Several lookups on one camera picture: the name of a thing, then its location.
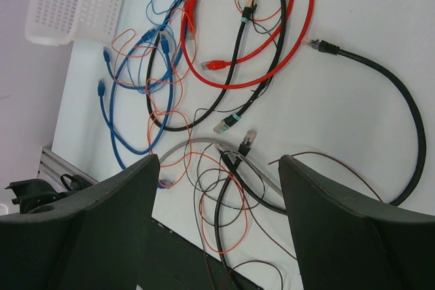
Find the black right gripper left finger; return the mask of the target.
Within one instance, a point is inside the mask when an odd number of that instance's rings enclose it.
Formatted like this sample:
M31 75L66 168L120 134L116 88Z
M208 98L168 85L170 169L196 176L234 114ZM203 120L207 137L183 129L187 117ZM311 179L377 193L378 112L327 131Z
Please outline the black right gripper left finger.
M1 217L2 289L135 289L160 163L149 155L76 194Z

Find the left white plastic basket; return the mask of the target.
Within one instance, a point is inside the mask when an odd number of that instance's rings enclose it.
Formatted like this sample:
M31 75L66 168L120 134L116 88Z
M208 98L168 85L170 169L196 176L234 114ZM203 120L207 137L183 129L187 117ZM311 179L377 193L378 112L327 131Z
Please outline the left white plastic basket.
M30 0L25 37L44 46L111 43L123 0Z

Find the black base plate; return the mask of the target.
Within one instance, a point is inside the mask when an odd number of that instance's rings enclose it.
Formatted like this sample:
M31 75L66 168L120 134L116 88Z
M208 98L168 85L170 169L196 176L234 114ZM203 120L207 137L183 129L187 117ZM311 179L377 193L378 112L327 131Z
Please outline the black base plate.
M139 289L259 289L238 272L230 276L222 263L179 234L152 220L139 272Z

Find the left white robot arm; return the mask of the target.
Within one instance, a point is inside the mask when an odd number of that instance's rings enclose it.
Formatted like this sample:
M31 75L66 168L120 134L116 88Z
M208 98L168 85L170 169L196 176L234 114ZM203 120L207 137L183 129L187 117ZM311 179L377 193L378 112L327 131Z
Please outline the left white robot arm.
M40 206L56 202L92 186L92 183L79 175L63 174L60 181L65 191L56 191L43 179L28 179L10 183L6 189L14 192L12 204L19 206L19 213L26 214Z

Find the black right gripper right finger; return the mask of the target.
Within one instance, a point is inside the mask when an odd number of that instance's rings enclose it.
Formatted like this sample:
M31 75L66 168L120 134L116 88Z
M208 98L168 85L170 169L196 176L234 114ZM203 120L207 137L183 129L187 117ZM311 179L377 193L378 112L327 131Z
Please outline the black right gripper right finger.
M279 179L305 289L433 289L434 217L379 202L292 156Z

